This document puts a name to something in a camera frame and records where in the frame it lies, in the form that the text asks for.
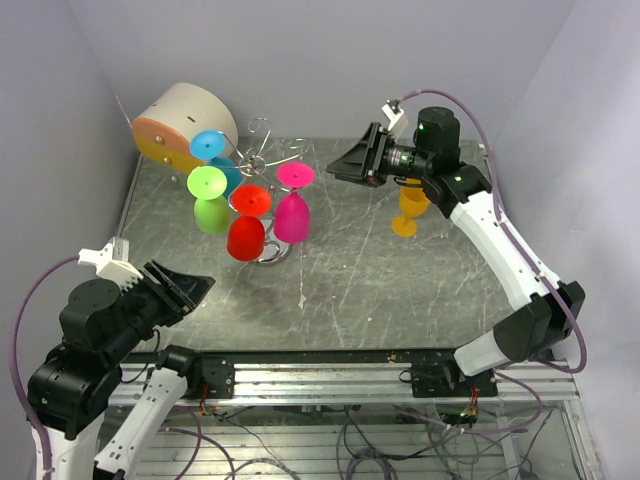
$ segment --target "yellow wine glass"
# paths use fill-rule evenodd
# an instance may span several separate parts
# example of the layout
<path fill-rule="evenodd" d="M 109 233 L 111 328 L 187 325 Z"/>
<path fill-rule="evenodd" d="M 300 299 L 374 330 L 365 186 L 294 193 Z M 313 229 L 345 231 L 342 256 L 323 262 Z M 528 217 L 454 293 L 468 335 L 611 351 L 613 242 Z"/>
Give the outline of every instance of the yellow wine glass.
<path fill-rule="evenodd" d="M 409 179 L 407 183 L 420 184 L 419 180 Z M 418 231 L 418 224 L 414 218 L 422 215 L 431 202 L 420 187 L 402 187 L 398 205 L 402 215 L 391 221 L 391 229 L 400 237 L 412 237 Z"/>

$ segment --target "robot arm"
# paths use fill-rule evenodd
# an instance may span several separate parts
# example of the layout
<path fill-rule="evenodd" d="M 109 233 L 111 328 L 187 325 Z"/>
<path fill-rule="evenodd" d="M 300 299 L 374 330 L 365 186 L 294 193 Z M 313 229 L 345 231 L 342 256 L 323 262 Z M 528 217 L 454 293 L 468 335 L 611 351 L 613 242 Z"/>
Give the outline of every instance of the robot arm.
<path fill-rule="evenodd" d="M 408 122 L 400 102 L 382 108 L 389 128 L 374 122 L 364 137 L 327 167 L 339 180 L 378 187 L 389 175 L 420 180 L 427 198 L 474 243 L 498 277 L 514 312 L 491 331 L 461 346 L 454 354 L 467 376 L 520 362 L 565 339 L 571 324 L 543 285 L 543 275 L 577 317 L 585 294 L 577 282 L 564 284 L 533 253 L 504 212 L 498 222 L 491 185 L 474 166 L 460 161 L 460 123 L 453 112 L 429 107 L 418 114 L 415 147 L 396 143 Z M 541 273 L 529 267 L 504 232 L 506 224 Z"/>
<path fill-rule="evenodd" d="M 109 397 L 120 383 L 120 362 L 157 326 L 181 321 L 215 281 L 173 272 L 156 262 L 138 271 L 126 261 L 120 239 L 101 251 L 82 250 L 80 264 L 100 277 L 76 287 L 60 313 L 63 340 L 29 379 L 28 400 L 46 428 L 52 470 L 42 471 L 43 448 L 33 432 L 38 478 L 124 480 L 166 414 L 201 384 L 200 354 L 169 346 L 156 364 L 145 395 L 109 445 L 95 448 Z"/>

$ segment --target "floor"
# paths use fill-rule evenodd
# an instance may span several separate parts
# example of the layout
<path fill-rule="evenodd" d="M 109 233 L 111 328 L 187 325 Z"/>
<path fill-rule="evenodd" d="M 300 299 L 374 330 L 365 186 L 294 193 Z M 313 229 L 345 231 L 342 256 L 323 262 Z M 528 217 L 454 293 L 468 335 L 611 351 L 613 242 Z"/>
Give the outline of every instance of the floor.
<path fill-rule="evenodd" d="M 256 140 L 242 139 L 240 150 Z M 198 310 L 162 332 L 194 349 L 335 349 L 455 347 L 510 313 L 497 278 L 473 244 L 431 207 L 418 233 L 400 238 L 390 227 L 400 213 L 391 179 L 369 189 L 328 175 L 328 163 L 353 139 L 313 139 L 302 161 L 316 171 L 302 191 L 313 215 L 311 237 L 281 264 L 240 263 L 224 234 L 200 232 L 186 176 L 144 159 L 121 234 L 130 261 L 213 276 L 217 283 Z M 270 141 L 265 159 L 290 155 Z M 476 144 L 463 160 L 484 169 Z M 151 343 L 140 347 L 150 350 Z"/>

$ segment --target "wine glass base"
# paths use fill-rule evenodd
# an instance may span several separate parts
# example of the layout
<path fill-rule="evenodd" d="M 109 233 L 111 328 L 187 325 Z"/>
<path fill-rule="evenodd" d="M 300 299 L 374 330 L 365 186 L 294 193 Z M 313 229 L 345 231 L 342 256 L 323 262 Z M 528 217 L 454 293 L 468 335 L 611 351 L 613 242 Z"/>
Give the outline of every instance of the wine glass base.
<path fill-rule="evenodd" d="M 418 224 L 414 219 L 400 215 L 391 221 L 391 229 L 399 237 L 408 238 L 416 234 Z"/>

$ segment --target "purple wall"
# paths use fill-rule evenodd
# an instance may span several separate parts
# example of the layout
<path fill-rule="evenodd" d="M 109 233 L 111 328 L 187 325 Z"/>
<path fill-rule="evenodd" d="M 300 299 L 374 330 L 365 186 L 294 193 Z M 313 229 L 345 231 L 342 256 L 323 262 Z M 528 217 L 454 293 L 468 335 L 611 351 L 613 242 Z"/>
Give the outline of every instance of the purple wall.
<path fill-rule="evenodd" d="M 0 2 L 3 362 L 31 283 L 81 247 L 102 247 L 114 231 L 134 162 L 128 126 L 64 0 Z M 70 290 L 90 276 L 66 267 L 34 297 L 20 338 L 25 384 L 60 342 L 58 313 Z M 0 380 L 0 476 L 24 479 L 35 449 L 6 366 Z"/>
<path fill-rule="evenodd" d="M 640 367 L 640 3 L 579 0 L 498 140 L 525 238 L 587 292 L 576 376 L 611 479 L 637 478 Z M 577 358 L 575 339 L 562 346 Z"/>
<path fill-rule="evenodd" d="M 241 131 L 266 116 L 277 135 L 360 137 L 420 87 L 455 93 L 496 134 L 575 0 L 68 2 L 131 117 L 187 81 Z M 407 103 L 411 118 L 428 101 Z"/>

